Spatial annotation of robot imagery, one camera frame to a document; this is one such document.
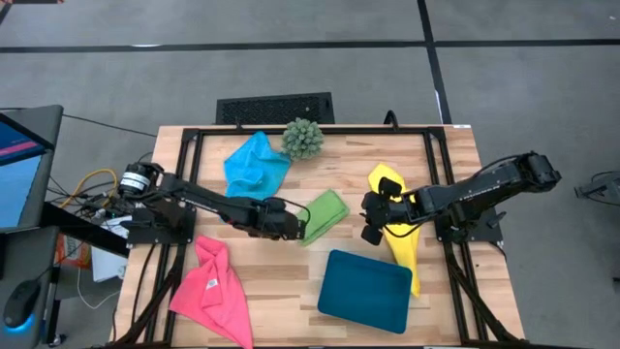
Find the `green towel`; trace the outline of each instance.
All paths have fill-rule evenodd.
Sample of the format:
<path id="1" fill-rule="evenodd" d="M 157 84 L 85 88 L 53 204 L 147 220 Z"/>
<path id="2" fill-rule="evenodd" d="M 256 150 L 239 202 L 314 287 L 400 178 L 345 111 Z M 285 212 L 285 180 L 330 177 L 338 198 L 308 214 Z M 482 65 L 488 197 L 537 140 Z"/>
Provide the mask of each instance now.
<path id="1" fill-rule="evenodd" d="M 302 246 L 307 246 L 314 242 L 336 223 L 340 222 L 342 218 L 349 215 L 347 205 L 331 189 L 321 194 L 307 208 L 310 210 L 310 221 L 306 226 L 305 238 L 299 242 Z M 303 209 L 297 214 L 297 218 L 305 221 L 308 218 L 308 212 Z"/>

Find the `gray carpet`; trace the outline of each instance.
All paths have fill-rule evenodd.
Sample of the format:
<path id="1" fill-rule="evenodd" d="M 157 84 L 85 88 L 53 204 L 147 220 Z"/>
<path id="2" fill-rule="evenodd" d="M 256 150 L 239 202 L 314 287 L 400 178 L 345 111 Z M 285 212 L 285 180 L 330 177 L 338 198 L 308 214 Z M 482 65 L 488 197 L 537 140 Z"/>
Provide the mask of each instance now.
<path id="1" fill-rule="evenodd" d="M 614 0 L 428 0 L 436 40 L 620 38 Z M 14 6 L 0 46 L 420 40 L 415 1 L 96 0 Z M 442 48 L 454 123 L 472 124 L 483 162 L 535 149 L 564 179 L 548 194 L 501 205 L 512 285 L 529 339 L 616 348 L 618 207 L 577 200 L 573 187 L 618 170 L 620 48 Z M 423 48 L 4 54 L 0 106 L 61 104 L 66 113 L 156 133 L 210 124 L 220 98 L 330 91 L 336 121 L 437 123 Z M 119 173 L 154 140 L 64 119 L 52 169 L 73 189 L 86 173 Z M 63 282 L 75 288 L 72 273 Z M 90 301 L 118 283 L 84 285 Z M 114 300 L 61 306 L 64 348 L 108 340 Z"/>

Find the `wooden tabletop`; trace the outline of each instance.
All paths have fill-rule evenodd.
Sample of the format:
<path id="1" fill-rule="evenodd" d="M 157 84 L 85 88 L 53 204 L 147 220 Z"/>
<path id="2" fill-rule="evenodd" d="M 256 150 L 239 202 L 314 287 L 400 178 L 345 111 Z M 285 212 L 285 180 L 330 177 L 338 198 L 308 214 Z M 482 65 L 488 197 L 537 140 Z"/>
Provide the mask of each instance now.
<path id="1" fill-rule="evenodd" d="M 174 172 L 176 167 L 182 130 L 183 127 L 179 126 L 166 126 L 159 130 L 153 162 L 159 163 L 168 172 Z M 446 134 L 456 180 L 473 174 L 481 164 L 472 130 L 447 126 Z M 248 138 L 206 137 L 201 153 L 199 185 L 224 193 L 224 160 Z M 279 136 L 269 136 L 269 140 L 274 149 L 280 148 Z M 437 144 L 434 150 L 440 175 L 443 176 Z M 193 145 L 190 145 L 185 174 L 189 173 L 191 154 Z M 333 189 L 351 209 L 350 216 L 307 247 L 301 247 L 294 241 L 248 238 L 245 232 L 223 224 L 216 215 L 200 211 L 196 237 L 204 235 L 227 244 L 232 267 L 241 279 L 247 297 L 256 346 L 459 344 L 443 247 L 435 239 L 432 223 L 424 224 L 419 236 L 421 295 L 410 299 L 405 333 L 388 333 L 324 315 L 317 309 L 327 255 L 332 249 L 394 263 L 385 239 L 380 246 L 373 246 L 359 236 L 364 226 L 363 218 L 358 215 L 361 212 L 360 203 L 363 194 L 369 191 L 367 175 L 380 162 L 403 175 L 409 188 L 431 182 L 424 143 L 418 135 L 329 135 L 325 136 L 323 151 L 318 157 L 291 166 L 277 196 L 307 204 L 326 189 Z M 470 243 L 470 247 L 480 295 L 506 328 L 522 337 L 523 330 L 504 257 L 488 243 L 474 242 Z M 129 256 L 116 311 L 119 335 L 129 329 L 138 279 L 148 249 L 147 245 L 135 247 Z M 158 257 L 159 247 L 156 247 L 140 291 L 139 314 L 152 294 Z M 184 273 L 197 266 L 192 244 L 187 249 Z M 471 305 L 464 294 L 463 300 L 469 333 L 475 337 Z M 166 315 L 163 310 L 167 304 L 165 300 L 159 312 L 156 339 L 163 336 Z M 206 345 L 234 344 L 184 316 L 176 317 L 173 347 Z"/>

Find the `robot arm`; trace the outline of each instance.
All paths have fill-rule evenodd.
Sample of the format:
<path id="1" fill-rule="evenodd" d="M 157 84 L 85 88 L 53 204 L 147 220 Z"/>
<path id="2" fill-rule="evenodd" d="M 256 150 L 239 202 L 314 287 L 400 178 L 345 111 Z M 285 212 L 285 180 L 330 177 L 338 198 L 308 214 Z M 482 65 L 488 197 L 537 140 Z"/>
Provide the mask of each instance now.
<path id="1" fill-rule="evenodd" d="M 415 229 L 443 214 L 455 231 L 471 229 L 487 209 L 521 192 L 549 191 L 561 179 L 546 156 L 534 152 L 500 159 L 491 166 L 453 185 L 424 186 L 402 194 L 400 185 L 382 178 L 379 194 L 366 193 L 361 204 L 367 224 L 362 237 L 378 244 L 380 230 L 387 224 L 405 223 L 416 225 Z"/>
<path id="2" fill-rule="evenodd" d="M 159 186 L 155 183 L 161 177 Z M 141 202 L 173 226 L 178 219 L 171 211 L 184 202 L 218 214 L 223 221 L 250 237 L 303 239 L 306 222 L 285 210 L 282 199 L 227 198 L 175 174 L 166 174 L 156 164 L 137 163 L 127 167 L 118 190 L 121 197 Z"/>

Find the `yellow towel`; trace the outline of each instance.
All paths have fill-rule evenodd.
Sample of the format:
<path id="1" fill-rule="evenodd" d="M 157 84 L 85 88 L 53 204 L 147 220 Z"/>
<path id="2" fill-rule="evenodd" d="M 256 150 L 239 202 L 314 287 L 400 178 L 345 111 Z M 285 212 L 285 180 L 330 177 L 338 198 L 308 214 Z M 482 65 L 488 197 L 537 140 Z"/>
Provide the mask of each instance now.
<path id="1" fill-rule="evenodd" d="M 385 164 L 379 164 L 368 175 L 370 189 L 375 193 L 379 193 L 379 181 L 383 177 L 387 177 L 388 179 L 391 179 L 396 183 L 400 184 L 402 186 L 403 193 L 407 191 L 407 188 L 405 187 L 405 179 L 403 179 L 400 174 L 398 174 L 394 169 Z M 398 235 L 405 234 L 409 232 L 411 228 L 413 228 L 413 226 L 407 224 L 390 224 L 388 225 L 388 227 L 391 231 Z M 411 293 L 414 294 L 414 296 L 419 297 L 419 278 L 416 262 L 419 228 L 417 228 L 413 233 L 411 233 L 405 238 L 394 237 L 392 234 L 390 234 L 384 229 L 384 236 L 386 237 L 387 243 L 391 248 L 391 252 L 394 254 L 396 263 L 398 263 L 398 265 L 401 267 L 408 268 L 414 275 L 411 283 Z"/>

